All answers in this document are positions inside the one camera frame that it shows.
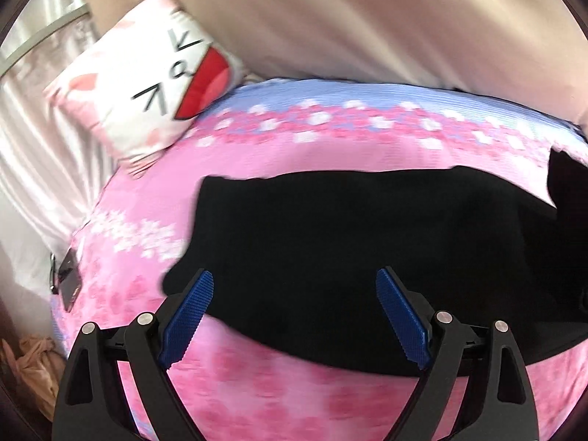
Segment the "metal screw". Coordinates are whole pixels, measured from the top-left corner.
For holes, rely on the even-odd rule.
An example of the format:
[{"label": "metal screw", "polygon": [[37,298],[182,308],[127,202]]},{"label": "metal screw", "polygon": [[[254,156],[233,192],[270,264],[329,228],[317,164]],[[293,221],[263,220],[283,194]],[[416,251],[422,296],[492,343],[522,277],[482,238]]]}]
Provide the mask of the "metal screw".
[{"label": "metal screw", "polygon": [[139,325],[148,325],[153,321],[153,314],[152,313],[142,313],[137,317],[137,323]]},{"label": "metal screw", "polygon": [[95,328],[96,328],[96,325],[92,322],[84,323],[82,326],[82,333],[84,335],[89,335],[90,333],[92,333],[94,331]]},{"label": "metal screw", "polygon": [[502,320],[498,320],[494,326],[496,327],[496,330],[501,331],[502,333],[509,331],[509,326]]},{"label": "metal screw", "polygon": [[439,312],[437,314],[437,320],[441,323],[451,323],[453,321],[453,317],[448,312]]}]

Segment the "beige fabric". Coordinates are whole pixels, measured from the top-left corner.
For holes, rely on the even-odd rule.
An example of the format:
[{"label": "beige fabric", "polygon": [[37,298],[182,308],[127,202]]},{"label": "beige fabric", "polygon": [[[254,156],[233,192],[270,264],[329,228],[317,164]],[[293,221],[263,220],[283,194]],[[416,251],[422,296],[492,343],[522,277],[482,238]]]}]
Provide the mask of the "beige fabric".
[{"label": "beige fabric", "polygon": [[[87,0],[101,32],[140,0]],[[561,0],[180,0],[253,72],[459,88],[588,126],[588,42]]]},{"label": "beige fabric", "polygon": [[1,341],[17,384],[28,388],[39,411],[53,421],[57,393],[65,370],[65,360],[55,351],[55,343],[51,338],[24,338],[20,342],[24,355],[16,358],[8,343]]}]

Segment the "pink bedsheet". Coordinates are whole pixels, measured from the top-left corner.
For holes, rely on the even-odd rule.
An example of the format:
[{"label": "pink bedsheet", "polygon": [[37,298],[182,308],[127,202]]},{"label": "pink bedsheet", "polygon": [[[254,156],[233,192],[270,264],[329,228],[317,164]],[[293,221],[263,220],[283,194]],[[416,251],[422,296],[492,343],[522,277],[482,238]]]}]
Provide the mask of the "pink bedsheet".
[{"label": "pink bedsheet", "polygon": [[[470,124],[447,111],[440,116],[411,102],[395,107],[396,113],[383,114],[351,102],[346,109],[370,111],[364,117],[356,114],[356,120],[376,125],[377,133],[341,130],[337,125],[341,107],[320,107],[314,100],[301,103],[295,116],[284,110],[293,122],[285,128],[280,124],[284,111],[269,114],[262,105],[234,109],[229,99],[200,119],[142,179],[131,180],[117,172],[73,240],[83,277],[73,311],[64,313],[54,301],[66,349],[84,322],[93,320],[102,328],[125,325],[140,312],[159,306],[161,277],[189,239],[195,197],[206,175],[253,178],[296,171],[468,165],[548,200],[547,157],[556,141],[531,140],[518,133],[522,147],[484,150],[479,137],[439,136],[443,123],[452,123],[454,129]],[[425,120],[421,124],[425,137],[387,123],[402,114],[413,117],[416,124]],[[489,121],[488,133],[496,129],[496,121]],[[254,126],[263,130],[248,131]],[[483,124],[479,130],[485,130]],[[532,157],[526,154],[531,146]],[[579,158],[588,156],[581,146],[570,152]],[[121,364],[121,372],[140,430],[155,439],[126,364]],[[541,439],[547,440],[586,389],[588,342],[529,366],[528,373]],[[209,441],[381,441],[416,384],[411,378],[346,372],[301,361],[260,346],[208,316],[183,361],[169,375]],[[437,437],[451,430],[465,384],[465,379],[458,379]]]}]

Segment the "light blue fabric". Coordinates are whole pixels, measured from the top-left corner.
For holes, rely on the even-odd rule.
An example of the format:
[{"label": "light blue fabric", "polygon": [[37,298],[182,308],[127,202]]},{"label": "light blue fabric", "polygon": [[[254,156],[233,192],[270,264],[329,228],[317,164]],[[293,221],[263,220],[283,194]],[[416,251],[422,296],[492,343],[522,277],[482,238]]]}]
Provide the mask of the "light blue fabric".
[{"label": "light blue fabric", "polygon": [[408,85],[272,79],[237,88],[205,111],[203,116],[227,108],[247,111],[256,104],[262,104],[269,111],[287,111],[305,99],[313,99],[323,107],[341,106],[346,101],[359,100],[366,107],[380,110],[409,101],[433,113],[456,111],[474,123],[484,123],[492,116],[504,127],[517,129],[522,121],[530,127],[535,137],[541,138],[548,131],[557,134],[555,139],[559,143],[570,146],[586,144],[577,126],[518,104],[474,94]]}]

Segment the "black cloth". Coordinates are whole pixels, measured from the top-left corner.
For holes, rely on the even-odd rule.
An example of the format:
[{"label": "black cloth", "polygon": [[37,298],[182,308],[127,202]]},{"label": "black cloth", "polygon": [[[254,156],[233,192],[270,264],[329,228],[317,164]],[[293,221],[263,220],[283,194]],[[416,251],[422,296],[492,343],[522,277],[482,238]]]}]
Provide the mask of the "black cloth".
[{"label": "black cloth", "polygon": [[242,334],[324,365],[416,376],[375,294],[390,265],[463,323],[507,321],[530,364],[588,337],[563,235],[552,206],[465,167],[209,177],[163,287],[177,293],[205,268],[208,314]]},{"label": "black cloth", "polygon": [[557,207],[565,286],[574,287],[572,299],[579,292],[580,309],[588,314],[588,168],[564,152],[552,151],[548,189]]}]

